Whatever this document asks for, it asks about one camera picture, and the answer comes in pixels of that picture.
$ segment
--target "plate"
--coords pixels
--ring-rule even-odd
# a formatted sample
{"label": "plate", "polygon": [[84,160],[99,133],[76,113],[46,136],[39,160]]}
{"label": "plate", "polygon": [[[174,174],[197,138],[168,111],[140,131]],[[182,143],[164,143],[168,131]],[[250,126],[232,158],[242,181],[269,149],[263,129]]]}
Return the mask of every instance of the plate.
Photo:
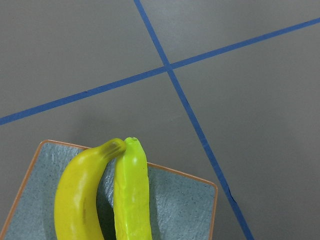
{"label": "plate", "polygon": [[[54,201],[69,161],[88,147],[45,140],[37,148],[0,234],[0,240],[56,240]],[[113,177],[109,162],[96,205],[105,239],[115,240]],[[154,240],[210,240],[217,186],[207,180],[148,162],[149,208]]]}

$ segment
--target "green pepper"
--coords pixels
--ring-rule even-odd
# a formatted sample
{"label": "green pepper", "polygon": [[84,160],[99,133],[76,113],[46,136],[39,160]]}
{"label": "green pepper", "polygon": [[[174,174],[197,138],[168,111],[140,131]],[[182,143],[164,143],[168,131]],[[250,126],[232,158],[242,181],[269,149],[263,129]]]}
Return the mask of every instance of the green pepper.
{"label": "green pepper", "polygon": [[146,154],[135,137],[124,140],[126,151],[116,158],[113,211],[117,240],[152,240]]}

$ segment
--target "plastic banana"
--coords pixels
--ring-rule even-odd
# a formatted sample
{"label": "plastic banana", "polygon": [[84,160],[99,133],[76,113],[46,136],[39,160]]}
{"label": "plastic banana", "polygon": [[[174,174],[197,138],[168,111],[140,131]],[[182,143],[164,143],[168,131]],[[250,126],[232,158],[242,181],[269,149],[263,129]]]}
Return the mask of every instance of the plastic banana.
{"label": "plastic banana", "polygon": [[113,211],[117,240],[152,240],[146,154],[135,137],[124,140],[126,151],[116,158]]}
{"label": "plastic banana", "polygon": [[84,150],[67,165],[54,200],[58,240],[104,240],[96,207],[97,189],[108,162],[125,150],[125,142],[114,138]]}

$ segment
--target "gray floor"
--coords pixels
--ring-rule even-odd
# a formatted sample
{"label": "gray floor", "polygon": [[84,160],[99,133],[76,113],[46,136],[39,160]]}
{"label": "gray floor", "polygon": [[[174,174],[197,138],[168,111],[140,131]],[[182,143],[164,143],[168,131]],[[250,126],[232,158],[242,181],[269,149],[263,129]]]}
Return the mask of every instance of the gray floor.
{"label": "gray floor", "polygon": [[[320,17],[318,0],[141,3],[171,64]],[[149,162],[218,185],[213,239],[319,239],[320,24],[174,70],[248,233],[143,20],[133,1],[0,2],[0,228],[41,141],[135,136]]]}

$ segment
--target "blue tape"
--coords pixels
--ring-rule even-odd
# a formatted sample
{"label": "blue tape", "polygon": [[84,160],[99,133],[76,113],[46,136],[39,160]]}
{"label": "blue tape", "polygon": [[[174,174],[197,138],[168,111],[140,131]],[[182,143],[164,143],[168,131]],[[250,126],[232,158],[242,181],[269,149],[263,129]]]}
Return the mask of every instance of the blue tape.
{"label": "blue tape", "polygon": [[197,55],[197,56],[193,56],[193,57],[181,60],[181,61],[177,61],[175,63],[172,63],[171,67],[173,69],[181,68],[183,66],[193,64],[193,63],[199,62],[199,61],[207,59],[207,58],[212,58],[212,57],[220,55],[220,54],[224,54],[224,53],[227,53],[227,52],[239,49],[239,48],[243,48],[243,47],[246,47],[246,46],[267,40],[267,39],[271,39],[271,38],[274,38],[274,37],[277,37],[277,36],[280,36],[283,34],[287,34],[287,33],[290,33],[290,32],[293,32],[293,31],[296,31],[299,29],[310,27],[310,26],[318,24],[318,23],[320,23],[320,17],[313,19],[313,20],[310,20],[310,21],[306,21],[306,22],[297,24],[297,25],[289,26],[289,27],[286,27],[286,28],[283,28],[283,29],[280,29],[277,31],[273,31],[273,32],[270,32],[270,33],[267,33],[264,35],[260,35],[260,36],[253,37],[253,38],[250,38],[250,39],[247,39],[244,41],[240,41],[240,42],[237,42],[237,43],[234,43],[234,44],[222,47],[222,48],[218,48],[216,50],[212,50],[212,51],[209,51],[209,52]]}
{"label": "blue tape", "polygon": [[34,114],[38,114],[38,113],[41,113],[41,112],[44,112],[44,111],[47,111],[47,110],[50,110],[50,109],[53,109],[56,107],[60,107],[62,105],[66,105],[66,104],[69,104],[69,103],[72,103],[72,102],[75,102],[75,101],[78,101],[81,99],[85,99],[85,98],[88,98],[88,97],[91,97],[91,96],[94,96],[94,95],[97,95],[97,94],[100,94],[100,93],[103,93],[103,92],[106,92],[106,91],[109,91],[112,89],[116,89],[116,88],[119,88],[119,87],[122,87],[122,86],[125,86],[128,84],[132,84],[134,82],[137,82],[137,81],[140,81],[140,80],[143,80],[143,79],[146,79],[146,78],[158,75],[158,74],[162,74],[165,72],[166,72],[166,68],[162,66],[162,67],[150,70],[150,71],[146,71],[146,72],[134,75],[134,76],[130,76],[130,77],[103,85],[103,86],[92,88],[88,91],[83,91],[83,92],[80,92],[80,93],[77,93],[74,95],[70,95],[70,96],[67,96],[64,98],[60,98],[58,100],[54,100],[54,101],[39,105],[39,106],[35,106],[35,107],[29,108],[29,109],[26,109],[26,110],[23,110],[20,112],[16,112],[16,113],[13,113],[8,116],[1,117],[0,118],[0,125],[4,125],[4,124],[7,124],[10,122],[19,120],[19,119],[23,119],[25,117],[28,117],[28,116],[31,116]]}
{"label": "blue tape", "polygon": [[196,117],[195,113],[192,110],[192,108],[191,108],[191,106],[190,106],[190,104],[189,104],[189,102],[187,100],[186,95],[185,95],[183,89],[180,86],[180,83],[179,83],[179,81],[178,81],[178,79],[177,79],[177,77],[176,77],[176,75],[175,75],[175,73],[173,71],[173,67],[172,67],[172,65],[170,65],[170,63],[168,61],[168,58],[167,58],[167,56],[165,54],[165,51],[163,50],[163,48],[162,48],[162,46],[161,46],[161,44],[160,44],[160,42],[158,40],[158,37],[157,37],[157,35],[156,35],[155,31],[154,31],[154,28],[152,27],[151,22],[150,22],[150,20],[149,20],[149,18],[147,16],[142,4],[140,3],[139,0],[134,0],[134,3],[135,3],[135,5],[136,5],[136,7],[137,7],[137,9],[138,9],[138,11],[139,11],[139,13],[141,15],[141,18],[142,18],[142,20],[143,20],[143,22],[144,22],[149,34],[150,34],[150,37],[151,37],[151,39],[153,41],[153,44],[154,44],[156,50],[158,51],[158,54],[159,54],[159,56],[160,56],[160,58],[161,58],[161,60],[163,62],[163,65],[165,66],[165,68],[167,70],[167,73],[168,73],[168,75],[169,75],[169,77],[171,79],[171,82],[172,82],[172,84],[174,86],[174,89],[175,89],[175,91],[177,92],[177,94],[178,94],[178,96],[180,98],[180,101],[181,101],[181,103],[182,103],[182,105],[183,105],[183,107],[184,107],[184,109],[185,109],[185,111],[186,111],[191,123],[192,123],[192,126],[193,126],[198,138],[200,139],[202,147],[204,148],[205,153],[206,153],[207,157],[210,160],[210,163],[211,163],[211,165],[212,165],[212,167],[213,167],[213,169],[215,171],[215,174],[218,177],[218,180],[219,180],[219,182],[220,182],[220,184],[222,186],[222,189],[223,189],[223,191],[224,191],[224,193],[225,193],[225,195],[226,195],[226,197],[227,197],[227,199],[228,199],[228,201],[229,201],[229,203],[230,203],[230,205],[232,207],[232,210],[233,210],[233,212],[234,212],[234,214],[235,214],[235,216],[236,216],[236,218],[237,218],[237,220],[238,220],[238,222],[239,222],[239,224],[241,226],[241,229],[242,229],[246,239],[247,240],[254,240],[254,237],[253,237],[253,235],[252,235],[252,233],[251,233],[251,231],[249,229],[249,226],[248,226],[248,224],[247,224],[247,222],[246,222],[246,220],[245,220],[245,218],[244,218],[244,216],[243,216],[243,214],[242,214],[237,202],[234,200],[234,198],[231,195],[230,188],[229,188],[229,185],[227,183],[227,180],[226,180],[226,178],[225,178],[225,176],[224,176],[224,174],[223,174],[223,172],[222,172],[222,170],[221,170],[221,168],[220,168],[220,166],[218,164],[218,161],[217,161],[217,159],[216,159],[216,157],[215,157],[215,155],[214,155],[214,153],[213,153],[213,151],[212,151],[212,149],[211,149],[211,147],[210,147],[210,145],[209,145],[209,143],[207,141],[207,138],[206,138],[206,136],[205,136],[205,134],[204,134],[204,132],[203,132],[198,120],[197,120],[197,117]]}

